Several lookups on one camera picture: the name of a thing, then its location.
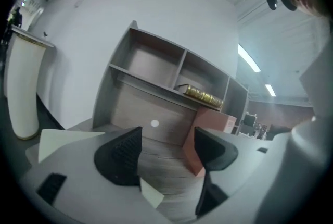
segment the wooden shelf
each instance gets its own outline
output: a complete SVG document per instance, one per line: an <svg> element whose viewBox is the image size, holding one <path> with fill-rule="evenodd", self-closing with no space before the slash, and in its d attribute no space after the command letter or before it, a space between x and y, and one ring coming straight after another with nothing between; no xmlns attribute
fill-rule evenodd
<svg viewBox="0 0 333 224"><path fill-rule="evenodd" d="M131 83L125 82L126 84L129 84L129 85L131 85L131 86L133 86L133 87L135 87L135 88L137 88L137 89L139 89L139 90L141 90L141 91L146 91L146 90L147 90L146 92L148 92L148 93L150 93L150 94L152 94L152 95L155 95L155 96L160 97L160 98L162 98L162 99L165 99L165 100L167 100L167 101L169 101L169 102L173 102L173 103L176 103L176 104L179 104L179 105L182 105L182 106L184 106L184 103L181 103L180 101L178 101L179 98L181 98L181 100L186 99L186 100L189 100L189 101L195 102L195 103L197 103L197 104L203 105L203 106L205 106L205 107L211 108L211 109L213 109L213 110L220 111L220 108L214 107L214 106L209 105L209 104L207 104L207 103L205 103L205 102L202 102L202 101L200 101L200 100L194 99L194 98L192 98L192 97L190 97L190 96L187 96L187 95L185 95L185 94L183 94L183 93L181 93L181 92L179 92L179 91L176 91L176 90L174 90L174 89L172 89L172 88L169 88L169 87L166 87L166 86L160 85L160 84L155 83L155 82L151 82L151 81L149 81L149 80L147 80L147 79L144 79L144 78L142 78L141 76L139 76L139 75L137 75L137 74L135 74L135 73L132 73L132 72L126 70L126 69L123 69L123 68L118 67L118 66L113 65L113 64L110 64L109 66L110 66L111 68L113 68L113 69L116 69L117 71L122 72L122 73L125 74L125 75L128 75L128 76L133 77L133 78L135 78L135 79L137 79L137 80L139 80L139 81L141 81L141 82L146 83L145 86L142 85L142 84L141 84L140 86L138 86L138 84L135 84L135 83L132 83L132 84L131 84ZM171 96L173 96L173 97L176 95L176 96L178 96L178 98L176 97L176 99L171 99L170 97L168 97L168 95L158 94L158 93L156 93L156 92L154 92L154 91L152 90L152 88L151 88L152 86L153 86L153 87L156 87L156 88L158 88L158 89L160 89L160 90L164 90L164 91L166 91L167 93L169 93L169 94L170 94Z"/></svg>

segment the shelf compartment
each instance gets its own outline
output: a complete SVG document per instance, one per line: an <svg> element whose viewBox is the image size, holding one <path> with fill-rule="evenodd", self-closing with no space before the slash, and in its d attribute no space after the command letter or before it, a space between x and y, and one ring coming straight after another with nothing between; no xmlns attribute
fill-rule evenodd
<svg viewBox="0 0 333 224"><path fill-rule="evenodd" d="M113 72L113 74L116 74L118 72L117 79L119 81L121 81L127 85L130 85L136 89L139 89L141 91L154 95L156 97L162 98L164 100L167 100L169 102L181 105L183 107L186 107L186 108L189 108L192 110L197 110L200 105L208 107L208 108L216 110L216 111L220 110L217 107L204 103L200 100L196 100L196 99L194 99L190 96L187 96L179 91L176 91L172 88L151 82L148 79L145 79L126 69L120 68L113 64L110 64L110 67L113 70L115 70L115 72Z"/></svg>
<svg viewBox="0 0 333 224"><path fill-rule="evenodd" d="M148 79L173 87L184 49L139 29L130 28L111 64Z"/></svg>
<svg viewBox="0 0 333 224"><path fill-rule="evenodd" d="M229 76L220 69L187 52L174 88L190 84L223 100L228 80Z"/></svg>

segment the gold rim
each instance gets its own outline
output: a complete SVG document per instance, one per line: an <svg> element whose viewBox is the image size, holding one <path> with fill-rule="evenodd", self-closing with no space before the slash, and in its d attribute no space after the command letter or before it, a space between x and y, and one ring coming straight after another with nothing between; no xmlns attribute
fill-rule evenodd
<svg viewBox="0 0 333 224"><path fill-rule="evenodd" d="M38 45L38 46L40 46L40 47L43 47L43 48L47 48L47 46L46 46L44 43L38 42L38 41L36 41L36 40L34 40L34 39L32 39L32 38L29 38L29 37L27 37L27 36L25 36L25 35L22 35L22 34L20 34L20 33L18 33L18 32L15 32L15 34L17 35L17 37L19 37L19 38L21 38L21 39L23 39L23 40L25 40L25 41L27 41L27 42L30 42L30 43L36 44L36 45Z"/></svg>
<svg viewBox="0 0 333 224"><path fill-rule="evenodd" d="M35 136L37 136L40 132L37 131L35 134L31 135L30 137L19 137L16 135L17 138L19 138L20 140L30 140L32 138L34 138Z"/></svg>

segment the ceiling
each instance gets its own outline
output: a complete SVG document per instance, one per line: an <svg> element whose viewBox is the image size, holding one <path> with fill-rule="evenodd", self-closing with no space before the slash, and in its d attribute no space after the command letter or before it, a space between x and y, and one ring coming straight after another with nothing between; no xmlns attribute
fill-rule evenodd
<svg viewBox="0 0 333 224"><path fill-rule="evenodd" d="M298 78L314 60L329 36L329 25L281 3L275 11L265 0L228 0L236 7L239 44L261 72L239 58L236 79L249 87L253 101L311 106ZM277 97L269 95L271 84Z"/></svg>

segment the pink box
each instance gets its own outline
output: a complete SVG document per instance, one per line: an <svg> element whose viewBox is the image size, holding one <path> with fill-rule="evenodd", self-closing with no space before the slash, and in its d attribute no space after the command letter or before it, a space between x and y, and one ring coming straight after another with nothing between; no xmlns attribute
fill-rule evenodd
<svg viewBox="0 0 333 224"><path fill-rule="evenodd" d="M231 133L235 125L236 118L215 110L200 107L192 123L190 132L187 135L183 150L190 166L190 170L196 177L203 177L205 170L194 149L194 127L219 130Z"/></svg>

